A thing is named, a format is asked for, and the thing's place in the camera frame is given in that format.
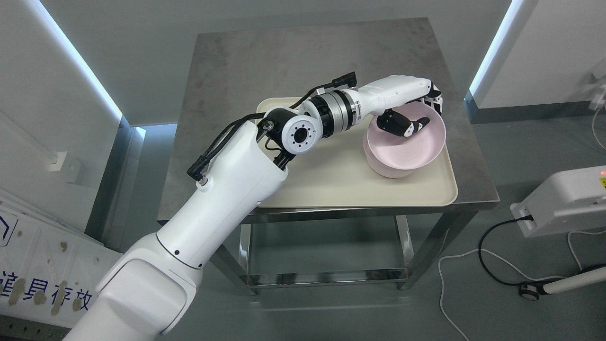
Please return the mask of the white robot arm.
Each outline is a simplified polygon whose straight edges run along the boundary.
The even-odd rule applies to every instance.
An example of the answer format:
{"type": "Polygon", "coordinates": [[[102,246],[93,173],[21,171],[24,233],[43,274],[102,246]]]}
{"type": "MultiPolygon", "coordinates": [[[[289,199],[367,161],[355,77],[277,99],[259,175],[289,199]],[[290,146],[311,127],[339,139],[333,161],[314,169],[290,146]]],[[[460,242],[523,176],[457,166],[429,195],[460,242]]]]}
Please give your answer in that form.
{"type": "Polygon", "coordinates": [[[144,236],[99,283],[91,308],[67,341],[152,341],[182,319],[203,267],[225,238],[288,175],[261,151],[265,131],[249,114],[228,125],[188,169],[193,195],[155,233],[144,236]]]}

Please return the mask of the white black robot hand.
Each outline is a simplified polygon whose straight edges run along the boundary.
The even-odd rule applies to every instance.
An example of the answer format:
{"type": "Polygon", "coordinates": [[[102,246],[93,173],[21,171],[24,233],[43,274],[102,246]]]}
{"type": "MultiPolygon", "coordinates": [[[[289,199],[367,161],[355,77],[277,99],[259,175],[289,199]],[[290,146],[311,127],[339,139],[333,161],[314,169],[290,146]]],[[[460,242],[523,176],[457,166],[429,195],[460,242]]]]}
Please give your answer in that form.
{"type": "Polygon", "coordinates": [[[347,90],[356,110],[355,124],[367,116],[375,116],[379,129],[394,136],[409,138],[424,129],[430,118],[409,119],[395,108],[420,102],[442,115],[442,92],[426,78],[391,75],[354,90],[347,90]]]}

